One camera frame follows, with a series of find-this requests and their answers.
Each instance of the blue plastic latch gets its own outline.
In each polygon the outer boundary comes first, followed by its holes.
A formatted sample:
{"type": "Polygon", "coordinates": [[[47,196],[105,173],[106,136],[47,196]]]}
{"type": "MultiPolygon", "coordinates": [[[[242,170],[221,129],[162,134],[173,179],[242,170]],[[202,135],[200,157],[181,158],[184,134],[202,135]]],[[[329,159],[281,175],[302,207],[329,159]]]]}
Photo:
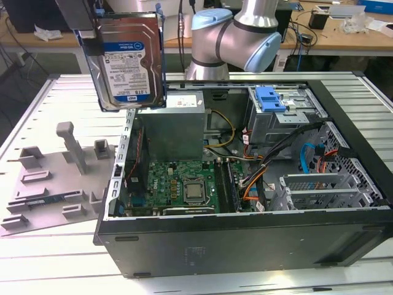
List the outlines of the blue plastic latch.
{"type": "Polygon", "coordinates": [[[255,94],[263,112],[285,112],[286,107],[282,105],[280,96],[273,87],[256,87],[255,94]]]}
{"type": "Polygon", "coordinates": [[[223,8],[206,9],[198,11],[192,18],[191,30],[200,30],[209,26],[218,25],[232,18],[232,11],[223,8]]]}
{"type": "Polygon", "coordinates": [[[97,8],[96,9],[96,14],[97,14],[98,17],[103,17],[104,14],[105,14],[105,9],[97,8]]]}

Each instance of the hard drive label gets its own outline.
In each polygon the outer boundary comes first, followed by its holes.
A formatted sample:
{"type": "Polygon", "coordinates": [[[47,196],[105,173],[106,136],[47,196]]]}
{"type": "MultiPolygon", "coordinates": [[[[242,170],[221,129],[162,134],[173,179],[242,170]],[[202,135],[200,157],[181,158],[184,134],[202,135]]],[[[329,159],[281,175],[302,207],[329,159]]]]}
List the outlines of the hard drive label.
{"type": "Polygon", "coordinates": [[[142,64],[142,42],[106,42],[103,62],[112,95],[118,101],[143,101],[150,95],[149,75],[142,64]]]}

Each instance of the yellow cable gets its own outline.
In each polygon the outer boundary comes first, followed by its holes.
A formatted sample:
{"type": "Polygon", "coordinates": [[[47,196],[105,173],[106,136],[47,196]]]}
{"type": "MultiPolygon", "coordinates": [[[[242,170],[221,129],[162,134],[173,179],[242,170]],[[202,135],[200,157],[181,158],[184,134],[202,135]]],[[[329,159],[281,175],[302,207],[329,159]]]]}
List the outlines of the yellow cable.
{"type": "Polygon", "coordinates": [[[225,117],[221,112],[216,111],[215,109],[212,109],[211,112],[215,112],[216,114],[220,115],[225,121],[228,122],[228,124],[231,126],[231,129],[232,129],[232,135],[231,135],[230,139],[229,139],[228,141],[224,142],[224,143],[220,143],[220,144],[209,144],[209,145],[204,146],[204,147],[205,147],[205,148],[220,148],[220,147],[222,147],[222,146],[226,146],[227,144],[230,144],[230,143],[233,141],[233,139],[235,138],[235,130],[236,130],[236,129],[235,129],[234,126],[232,125],[231,121],[229,121],[229,119],[228,119],[227,117],[225,117]]]}

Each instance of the black box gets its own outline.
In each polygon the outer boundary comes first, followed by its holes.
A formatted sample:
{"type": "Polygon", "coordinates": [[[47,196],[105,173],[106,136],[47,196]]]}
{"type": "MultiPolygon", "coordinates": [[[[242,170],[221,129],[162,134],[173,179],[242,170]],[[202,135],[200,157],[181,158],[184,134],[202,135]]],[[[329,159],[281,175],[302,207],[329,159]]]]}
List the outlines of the black box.
{"type": "Polygon", "coordinates": [[[311,13],[311,17],[308,22],[308,26],[314,30],[323,30],[329,14],[315,14],[311,13]]]}
{"type": "Polygon", "coordinates": [[[3,0],[18,33],[34,32],[34,25],[45,30],[71,31],[55,0],[3,0]]]}

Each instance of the metal slotted table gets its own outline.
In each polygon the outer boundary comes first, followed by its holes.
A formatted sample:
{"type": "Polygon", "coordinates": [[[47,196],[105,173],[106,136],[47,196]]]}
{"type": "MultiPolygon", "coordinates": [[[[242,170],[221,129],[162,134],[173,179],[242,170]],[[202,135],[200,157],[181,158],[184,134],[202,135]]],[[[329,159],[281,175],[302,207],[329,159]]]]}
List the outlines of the metal slotted table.
{"type": "MultiPolygon", "coordinates": [[[[231,79],[285,81],[320,79],[347,112],[371,146],[393,170],[393,113],[391,102],[366,78],[353,73],[234,74],[231,79]]],[[[169,74],[168,79],[181,79],[169,74]]],[[[39,146],[43,153],[65,151],[56,125],[72,121],[82,147],[97,139],[117,144],[125,111],[99,110],[89,75],[49,79],[0,148],[0,218],[8,215],[23,147],[39,146]]],[[[187,277],[124,279],[103,246],[93,245],[96,221],[27,232],[0,239],[0,290],[14,294],[49,292],[104,294],[393,294],[393,239],[351,267],[230,273],[187,277]]]]}

